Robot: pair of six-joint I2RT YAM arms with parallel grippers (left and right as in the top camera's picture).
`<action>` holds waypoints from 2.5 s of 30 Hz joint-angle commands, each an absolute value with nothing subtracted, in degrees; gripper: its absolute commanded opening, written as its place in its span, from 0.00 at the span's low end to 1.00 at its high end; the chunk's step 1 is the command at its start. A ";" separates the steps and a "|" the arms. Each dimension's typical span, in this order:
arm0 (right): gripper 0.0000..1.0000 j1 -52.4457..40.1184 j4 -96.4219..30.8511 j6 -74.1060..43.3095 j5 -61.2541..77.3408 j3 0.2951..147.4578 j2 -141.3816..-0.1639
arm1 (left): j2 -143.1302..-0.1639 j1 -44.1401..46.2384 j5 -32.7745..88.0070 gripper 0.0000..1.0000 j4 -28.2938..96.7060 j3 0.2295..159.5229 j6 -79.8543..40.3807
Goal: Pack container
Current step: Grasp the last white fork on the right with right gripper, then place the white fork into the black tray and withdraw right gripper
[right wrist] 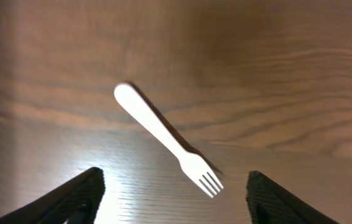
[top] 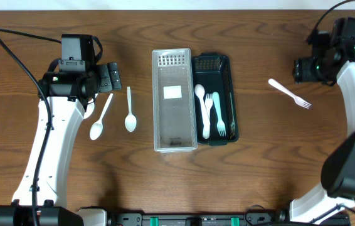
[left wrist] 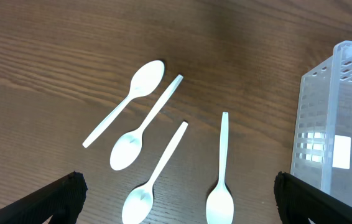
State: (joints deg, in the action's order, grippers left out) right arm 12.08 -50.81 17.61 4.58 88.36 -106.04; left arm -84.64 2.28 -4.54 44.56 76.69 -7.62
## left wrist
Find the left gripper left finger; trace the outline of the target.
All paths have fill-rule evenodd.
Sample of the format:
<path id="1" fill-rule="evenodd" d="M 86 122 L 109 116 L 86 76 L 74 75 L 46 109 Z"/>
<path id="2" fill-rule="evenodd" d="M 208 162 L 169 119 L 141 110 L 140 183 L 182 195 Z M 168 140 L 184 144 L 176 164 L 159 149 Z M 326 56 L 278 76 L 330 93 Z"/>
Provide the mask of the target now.
<path id="1" fill-rule="evenodd" d="M 76 223 L 88 190 L 84 176 L 66 176 L 0 209 L 0 224 Z"/>

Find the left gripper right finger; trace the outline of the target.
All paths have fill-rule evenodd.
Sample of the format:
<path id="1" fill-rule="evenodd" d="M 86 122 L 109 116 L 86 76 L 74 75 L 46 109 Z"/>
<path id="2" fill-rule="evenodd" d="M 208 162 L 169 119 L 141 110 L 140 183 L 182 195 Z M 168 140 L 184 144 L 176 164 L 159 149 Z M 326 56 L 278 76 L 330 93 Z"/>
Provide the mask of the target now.
<path id="1" fill-rule="evenodd" d="M 289 173 L 276 175 L 274 196 L 283 224 L 352 224 L 352 207 Z"/>

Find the white plastic spoon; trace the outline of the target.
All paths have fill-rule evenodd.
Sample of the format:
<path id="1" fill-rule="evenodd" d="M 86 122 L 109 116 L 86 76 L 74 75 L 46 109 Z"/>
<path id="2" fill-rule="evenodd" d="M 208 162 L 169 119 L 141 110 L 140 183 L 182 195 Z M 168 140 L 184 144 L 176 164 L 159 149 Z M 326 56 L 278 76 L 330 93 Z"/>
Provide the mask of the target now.
<path id="1" fill-rule="evenodd" d="M 125 169 L 136 160 L 142 149 L 142 136 L 144 130 L 170 99 L 182 80 L 183 76 L 179 74 L 157 100 L 141 125 L 137 129 L 123 134 L 116 141 L 109 159 L 110 167 L 113 170 Z"/>
<path id="2" fill-rule="evenodd" d="M 122 209 L 122 222 L 125 224 L 141 223 L 152 209 L 154 204 L 154 183 L 169 161 L 183 137 L 188 123 L 184 121 L 173 135 L 156 165 L 150 179 L 143 185 L 133 189 L 127 196 Z"/>
<path id="3" fill-rule="evenodd" d="M 206 201 L 207 223 L 232 223 L 234 216 L 234 202 L 231 193 L 226 187 L 225 174 L 228 156 L 229 114 L 222 113 L 220 129 L 220 153 L 218 182 L 210 192 Z"/>
<path id="4" fill-rule="evenodd" d="M 84 140 L 82 146 L 87 148 L 106 128 L 117 118 L 127 104 L 135 98 L 150 95 L 159 85 L 164 76 L 165 65 L 161 60 L 153 60 L 143 65 L 132 77 L 127 97 L 100 122 L 97 127 Z"/>

